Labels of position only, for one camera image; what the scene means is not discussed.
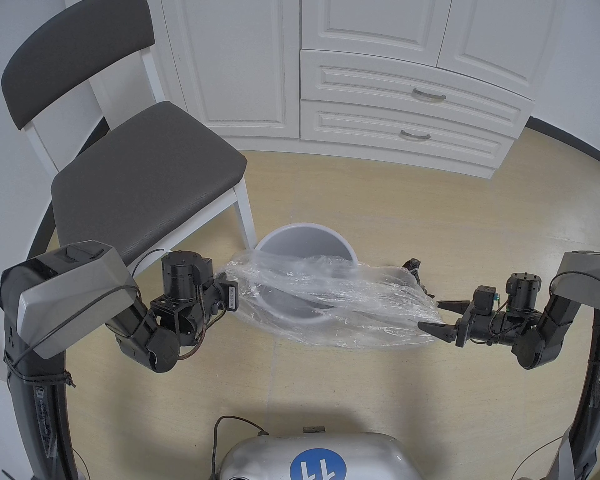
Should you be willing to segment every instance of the drawer handle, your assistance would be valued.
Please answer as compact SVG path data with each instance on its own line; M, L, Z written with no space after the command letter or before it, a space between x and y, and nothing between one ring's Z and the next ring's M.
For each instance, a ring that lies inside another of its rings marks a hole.
M408 133L407 131L404 131L404 130L400 130L400 135L403 135L403 136L411 138L411 139L416 139L416 140L429 140L431 138L431 135L429 135L429 134L415 135L414 133Z
M415 88L413 90L413 93L415 95L420 95L422 97L427 97L427 98L431 98L432 100L446 100L446 95L434 95L434 94L428 94L427 92L422 92L421 90L419 90L418 88Z

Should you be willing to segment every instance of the blue logo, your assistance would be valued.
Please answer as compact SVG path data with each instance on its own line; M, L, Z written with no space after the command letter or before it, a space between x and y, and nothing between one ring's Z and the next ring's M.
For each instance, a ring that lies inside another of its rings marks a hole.
M292 480L344 480L346 463L326 448L313 448L299 454L290 466Z

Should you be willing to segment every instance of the plastic bag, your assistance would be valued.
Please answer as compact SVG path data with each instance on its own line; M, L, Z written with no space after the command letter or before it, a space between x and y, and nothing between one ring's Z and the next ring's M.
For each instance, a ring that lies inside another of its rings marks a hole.
M239 284L238 318L302 343L407 348L435 340L418 321L442 321L406 268L245 250L219 272Z

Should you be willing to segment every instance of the chair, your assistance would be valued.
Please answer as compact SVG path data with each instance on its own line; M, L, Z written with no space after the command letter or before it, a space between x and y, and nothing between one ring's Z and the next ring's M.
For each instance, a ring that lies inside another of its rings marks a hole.
M146 0L82 0L37 29L2 75L11 117L53 177L59 242L112 245L130 271L147 252L170 250L231 205L244 245L256 246L245 157L164 100L153 44ZM59 171L32 120L76 85L138 51L157 103ZM160 255L149 255L137 272Z

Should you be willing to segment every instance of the white label sticker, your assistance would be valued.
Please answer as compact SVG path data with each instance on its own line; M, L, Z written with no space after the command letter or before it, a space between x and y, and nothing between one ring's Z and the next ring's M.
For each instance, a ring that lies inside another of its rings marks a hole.
M229 309L235 310L235 287L229 287Z

